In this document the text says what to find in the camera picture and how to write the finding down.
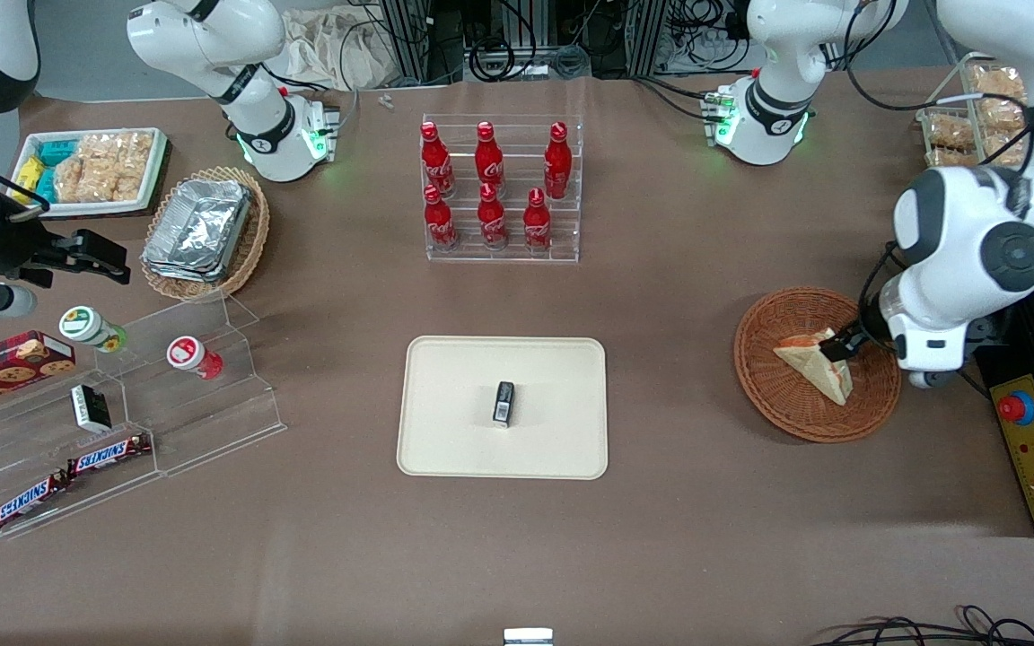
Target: foil container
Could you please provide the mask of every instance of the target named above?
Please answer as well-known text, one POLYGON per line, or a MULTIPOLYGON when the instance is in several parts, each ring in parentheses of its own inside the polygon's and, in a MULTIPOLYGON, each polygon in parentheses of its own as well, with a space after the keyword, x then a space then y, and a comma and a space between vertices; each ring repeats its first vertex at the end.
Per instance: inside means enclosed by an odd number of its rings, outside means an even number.
POLYGON ((157 275, 183 281, 225 278, 251 196, 237 181, 185 181, 161 213, 143 263, 157 275))

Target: acrylic bottle rack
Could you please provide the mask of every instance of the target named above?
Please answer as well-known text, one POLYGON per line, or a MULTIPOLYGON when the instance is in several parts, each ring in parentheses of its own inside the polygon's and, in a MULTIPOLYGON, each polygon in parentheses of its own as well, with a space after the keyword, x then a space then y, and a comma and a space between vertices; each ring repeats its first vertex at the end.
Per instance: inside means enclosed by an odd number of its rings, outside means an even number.
MULTIPOLYGON (((438 127, 438 133, 449 155, 452 156, 455 191, 446 197, 452 210, 452 221, 457 228, 460 243, 452 252, 435 249, 423 235, 425 252, 432 262, 541 262, 576 263, 580 260, 582 248, 582 118, 579 115, 426 115, 424 121, 431 121, 438 127), (506 208, 506 229, 509 246, 499 252, 485 247, 481 237, 480 221, 477 220, 477 205, 480 202, 480 183, 477 180, 477 165, 473 153, 477 150, 477 124, 483 121, 493 123, 493 137, 505 154, 506 195, 501 205, 506 208), (569 179, 569 189, 560 201, 546 201, 550 213, 551 242, 548 252, 530 252, 525 247, 525 228, 521 216, 528 204, 528 191, 534 187, 545 187, 545 148, 549 144, 549 127, 556 121, 569 126, 569 147, 574 153, 574 163, 569 179)), ((419 164, 422 174, 422 188, 428 183, 424 164, 419 164)), ((425 202, 420 199, 420 210, 425 202)))
POLYGON ((65 491, 4 525, 0 539, 284 430, 274 389, 254 371, 246 332, 255 322, 253 312, 215 291, 126 324, 126 347, 114 355, 92 357, 78 346, 78 371, 0 398, 0 504, 65 469, 68 459, 123 438, 146 432, 154 447, 148 455, 79 475, 65 491), (204 380, 170 367, 165 348, 183 335, 197 337, 221 356, 224 367, 218 377, 204 380), (69 396, 75 384, 104 394, 111 432, 95 434, 75 425, 69 396))

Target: small jar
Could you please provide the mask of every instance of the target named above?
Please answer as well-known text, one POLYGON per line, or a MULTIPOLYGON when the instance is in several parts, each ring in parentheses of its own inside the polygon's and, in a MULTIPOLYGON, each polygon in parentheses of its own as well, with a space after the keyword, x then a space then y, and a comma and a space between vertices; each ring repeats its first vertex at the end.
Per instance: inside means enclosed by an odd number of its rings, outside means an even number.
POLYGON ((207 349, 194 337, 178 337, 165 350, 165 359, 178 371, 195 373, 204 379, 213 379, 221 374, 221 356, 207 349))
POLYGON ((70 307, 58 320, 58 331, 75 343, 89 344, 98 351, 118 351, 126 344, 126 331, 115 326, 93 307, 70 307))

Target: cloth bag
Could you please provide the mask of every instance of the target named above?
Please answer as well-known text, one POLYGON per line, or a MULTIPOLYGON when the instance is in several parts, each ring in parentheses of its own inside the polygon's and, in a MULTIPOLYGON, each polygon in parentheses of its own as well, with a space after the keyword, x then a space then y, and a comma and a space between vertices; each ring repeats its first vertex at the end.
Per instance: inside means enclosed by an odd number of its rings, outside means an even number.
POLYGON ((362 8, 340 3, 325 9, 286 9, 282 21, 290 54, 283 74, 287 79, 339 90, 366 90, 386 85, 401 73, 390 49, 391 36, 382 26, 382 8, 376 5, 362 8), (373 18, 382 22, 370 22, 373 18), (345 37, 357 24, 361 26, 345 37))

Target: red button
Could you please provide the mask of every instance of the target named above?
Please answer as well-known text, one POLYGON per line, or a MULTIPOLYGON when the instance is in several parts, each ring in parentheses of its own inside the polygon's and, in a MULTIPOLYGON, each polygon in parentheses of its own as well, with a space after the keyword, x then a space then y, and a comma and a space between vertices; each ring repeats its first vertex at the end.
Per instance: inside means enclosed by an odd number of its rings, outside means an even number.
POLYGON ((997 402, 997 411, 1000 418, 1009 422, 1018 422, 1027 414, 1027 405, 1016 396, 1001 397, 997 402))

